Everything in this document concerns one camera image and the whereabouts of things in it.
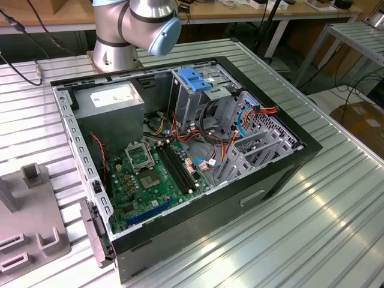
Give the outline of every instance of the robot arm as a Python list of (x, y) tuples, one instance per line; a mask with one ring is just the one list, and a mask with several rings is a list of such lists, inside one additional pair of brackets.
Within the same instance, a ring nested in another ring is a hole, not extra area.
[(94, 63), (110, 72), (137, 68), (136, 46), (155, 56), (176, 44), (181, 21), (173, 0), (94, 0)]

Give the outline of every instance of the motherboard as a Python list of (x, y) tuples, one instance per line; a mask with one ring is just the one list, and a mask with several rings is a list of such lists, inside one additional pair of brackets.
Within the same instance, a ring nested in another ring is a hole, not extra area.
[(204, 175), (190, 164), (178, 142), (165, 146), (137, 143), (108, 160), (113, 232), (124, 231), (209, 190)]

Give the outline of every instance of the slotted aluminum table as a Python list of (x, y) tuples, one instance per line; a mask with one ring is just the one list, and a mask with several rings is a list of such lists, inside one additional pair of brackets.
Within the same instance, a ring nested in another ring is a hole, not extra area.
[[(379, 287), (384, 280), (383, 161), (241, 43), (177, 45), (145, 66), (227, 56), (323, 149), (275, 197), (131, 279), (125, 287)], [(0, 175), (48, 167), (72, 251), (4, 287), (119, 287), (98, 269), (80, 217), (80, 184), (48, 81), (95, 74), (87, 56), (41, 61), (32, 87), (0, 66)], [(32, 62), (17, 64), (33, 78)]]
[[(322, 63), (320, 63), (320, 67), (327, 62), (341, 42), (357, 50), (369, 60), (378, 63), (380, 66), (384, 66), (384, 31), (362, 22), (327, 24), (301, 65), (294, 81), (295, 86), (299, 84), (316, 53), (323, 46), (324, 41), (329, 35), (334, 36), (336, 41), (324, 57)], [(366, 64), (363, 65), (361, 71), (364, 71), (366, 67)]]

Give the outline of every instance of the yellow cable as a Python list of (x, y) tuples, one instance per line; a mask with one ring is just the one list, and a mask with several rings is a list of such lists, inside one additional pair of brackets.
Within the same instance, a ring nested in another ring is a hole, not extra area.
[(152, 133), (152, 135), (154, 135), (154, 136), (159, 135), (161, 133), (161, 131), (163, 130), (163, 125), (164, 125), (164, 117), (161, 118), (161, 124), (160, 124), (159, 129), (155, 133)]

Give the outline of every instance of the label sticker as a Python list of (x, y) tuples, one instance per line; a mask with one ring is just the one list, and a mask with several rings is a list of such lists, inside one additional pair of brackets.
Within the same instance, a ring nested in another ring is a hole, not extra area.
[(95, 107), (102, 107), (124, 101), (133, 100), (133, 91), (129, 86), (95, 92), (91, 94), (92, 102)]
[(216, 160), (215, 159), (209, 159), (208, 164), (213, 166), (216, 164)]
[(357, 114), (366, 114), (367, 111), (364, 110), (363, 107), (359, 107), (359, 106), (356, 106), (356, 107), (352, 107), (354, 109), (354, 111), (356, 111)]
[(371, 125), (371, 127), (380, 127), (380, 123), (378, 123), (375, 119), (366, 119), (368, 124)]

